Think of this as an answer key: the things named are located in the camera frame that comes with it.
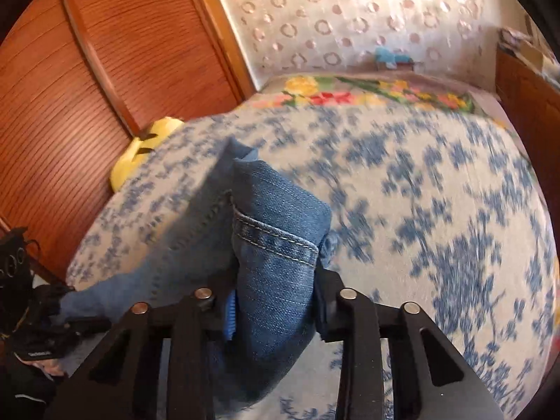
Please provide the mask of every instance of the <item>blue denim jeans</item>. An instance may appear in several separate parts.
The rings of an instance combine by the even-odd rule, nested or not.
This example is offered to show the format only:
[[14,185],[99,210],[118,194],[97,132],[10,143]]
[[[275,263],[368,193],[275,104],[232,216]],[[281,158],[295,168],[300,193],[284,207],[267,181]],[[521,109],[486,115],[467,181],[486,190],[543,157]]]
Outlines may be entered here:
[[328,205],[228,139],[138,269],[67,294],[58,320],[118,321],[135,302],[170,305],[210,275],[238,270],[236,334],[210,349],[216,411],[237,411],[269,393],[313,336],[313,274],[317,259],[328,265],[332,253],[330,220]]

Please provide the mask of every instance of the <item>wooden wardrobe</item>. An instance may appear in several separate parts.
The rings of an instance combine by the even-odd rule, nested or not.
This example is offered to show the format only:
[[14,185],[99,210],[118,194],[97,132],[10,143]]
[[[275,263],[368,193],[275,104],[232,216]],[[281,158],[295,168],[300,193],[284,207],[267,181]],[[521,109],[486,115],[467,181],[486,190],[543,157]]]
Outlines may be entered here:
[[28,226],[58,278],[133,136],[251,94],[216,1],[33,0],[0,45],[0,230]]

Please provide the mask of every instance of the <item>wallpaper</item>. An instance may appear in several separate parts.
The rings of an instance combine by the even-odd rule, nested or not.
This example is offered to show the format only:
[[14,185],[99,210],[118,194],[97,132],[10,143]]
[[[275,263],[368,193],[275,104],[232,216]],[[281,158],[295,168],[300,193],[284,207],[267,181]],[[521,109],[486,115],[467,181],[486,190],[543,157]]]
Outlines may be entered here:
[[417,71],[493,89],[496,28],[504,12],[523,20],[516,0],[222,3],[257,88],[277,74],[369,71],[376,48],[384,46],[410,55]]

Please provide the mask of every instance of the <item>jeans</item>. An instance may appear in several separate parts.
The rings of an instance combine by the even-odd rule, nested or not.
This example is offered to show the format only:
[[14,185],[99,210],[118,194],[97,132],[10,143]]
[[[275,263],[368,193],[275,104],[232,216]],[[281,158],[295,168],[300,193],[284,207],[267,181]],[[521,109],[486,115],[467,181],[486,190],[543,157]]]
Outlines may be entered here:
[[210,275],[238,270],[236,334],[210,347],[216,413],[235,412],[269,393],[313,336],[314,268],[332,255],[330,221],[327,204],[228,139],[185,213],[138,269],[68,293],[57,320],[115,322],[135,302],[170,305]]

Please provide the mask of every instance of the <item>metal pin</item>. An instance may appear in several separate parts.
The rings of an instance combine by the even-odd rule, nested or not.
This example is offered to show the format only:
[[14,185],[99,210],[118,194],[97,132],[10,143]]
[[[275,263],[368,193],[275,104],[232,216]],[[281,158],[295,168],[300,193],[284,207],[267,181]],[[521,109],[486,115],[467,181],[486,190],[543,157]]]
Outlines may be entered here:
[[131,311],[134,314],[144,314],[147,313],[149,309],[149,304],[145,302],[138,302],[132,305]]
[[198,300],[206,300],[212,297],[212,291],[207,287],[201,287],[194,291],[194,296],[197,297]]
[[340,296],[345,300],[354,300],[358,296],[358,294],[354,289],[346,287],[340,291]]
[[420,307],[414,302],[407,302],[404,304],[404,310],[408,314],[418,314],[420,312]]

